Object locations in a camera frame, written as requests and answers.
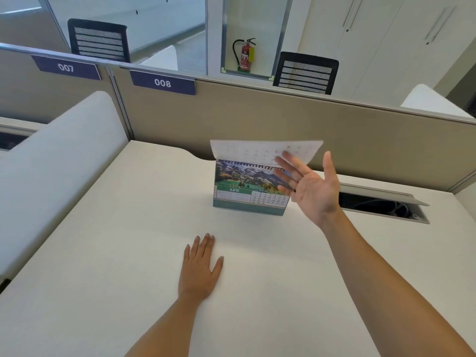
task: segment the purple sign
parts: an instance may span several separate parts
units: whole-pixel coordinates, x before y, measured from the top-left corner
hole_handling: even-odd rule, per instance
[[[94,64],[54,59],[38,55],[32,55],[31,57],[35,61],[36,66],[38,66],[38,69],[47,73],[101,80],[101,75],[99,74],[98,68]]]
[[[132,83],[143,88],[195,95],[195,80],[129,70]]]

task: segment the office chair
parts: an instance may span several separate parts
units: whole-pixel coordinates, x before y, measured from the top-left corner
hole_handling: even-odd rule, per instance
[[[68,32],[71,52],[130,63],[126,29],[125,25],[70,18]]]
[[[283,51],[273,86],[330,95],[338,68],[337,60]]]

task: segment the hand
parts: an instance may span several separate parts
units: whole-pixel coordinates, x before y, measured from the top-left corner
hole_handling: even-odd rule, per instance
[[[322,179],[306,164],[286,151],[283,152],[283,158],[277,156],[275,161],[292,177],[290,178],[279,169],[275,169],[275,174],[294,190],[279,186],[279,191],[290,196],[304,214],[321,228],[327,219],[341,211],[339,206],[340,183],[330,157],[330,151],[325,152],[322,160],[325,179]]]
[[[210,257],[214,244],[215,237],[207,233],[201,243],[199,236],[195,238],[191,250],[188,244],[185,247],[178,282],[179,299],[192,298],[201,303],[213,292],[223,267],[223,257],[220,257],[210,272]]]

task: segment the person's right arm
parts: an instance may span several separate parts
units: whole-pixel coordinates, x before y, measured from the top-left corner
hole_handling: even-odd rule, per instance
[[[338,203],[339,180],[330,152],[325,179],[289,153],[276,174],[294,189],[280,190],[323,231],[342,278],[382,356],[472,356],[450,324],[382,258],[352,225]]]

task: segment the fire extinguisher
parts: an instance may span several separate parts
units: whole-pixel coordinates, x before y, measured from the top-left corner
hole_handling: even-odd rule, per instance
[[[233,42],[233,46],[232,46],[233,47],[233,53],[235,54],[235,58],[236,58],[237,63],[238,63],[238,71],[243,71],[245,73],[249,73],[251,71],[251,63],[255,59],[255,48],[253,46],[251,46],[251,44],[256,46],[256,44],[252,41],[254,39],[256,39],[256,37],[249,38],[246,41],[238,39],[238,40],[235,40],[235,42]],[[241,61],[238,60],[238,56],[237,56],[237,53],[235,51],[235,44],[237,42],[244,42],[245,43],[245,45],[243,45],[243,47],[241,48]]]

